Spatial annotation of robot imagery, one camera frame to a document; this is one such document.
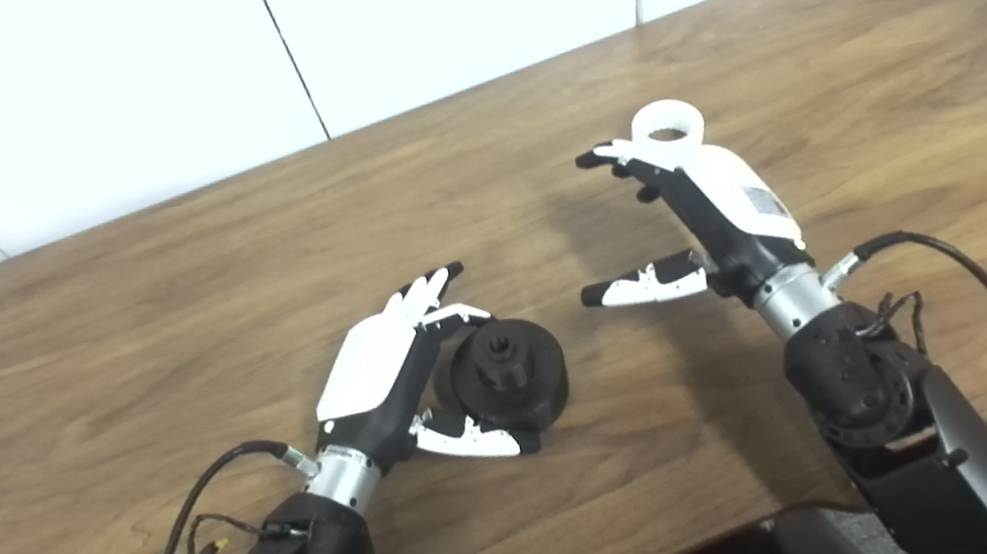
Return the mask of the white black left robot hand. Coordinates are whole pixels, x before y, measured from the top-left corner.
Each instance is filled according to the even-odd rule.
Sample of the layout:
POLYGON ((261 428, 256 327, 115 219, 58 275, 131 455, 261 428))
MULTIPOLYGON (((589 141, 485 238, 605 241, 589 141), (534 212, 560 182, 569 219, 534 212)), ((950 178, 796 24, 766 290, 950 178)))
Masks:
POLYGON ((495 319, 479 307, 443 303, 463 269, 455 261, 428 271, 346 332, 317 401, 319 451, 366 457, 379 476, 419 450, 474 459, 539 453, 534 432, 422 404, 445 341, 495 319))

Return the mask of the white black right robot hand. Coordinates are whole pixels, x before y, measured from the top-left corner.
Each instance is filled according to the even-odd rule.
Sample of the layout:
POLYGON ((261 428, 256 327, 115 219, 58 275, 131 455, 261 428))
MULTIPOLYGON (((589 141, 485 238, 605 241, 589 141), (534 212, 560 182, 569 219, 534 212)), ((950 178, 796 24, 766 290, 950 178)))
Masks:
POLYGON ((583 306, 626 308, 713 290, 752 305, 774 275, 815 265, 801 227, 782 200, 730 149, 684 140, 617 139, 576 159, 582 169, 608 166, 641 184, 639 201, 662 200, 696 238, 684 249, 580 290, 583 306))

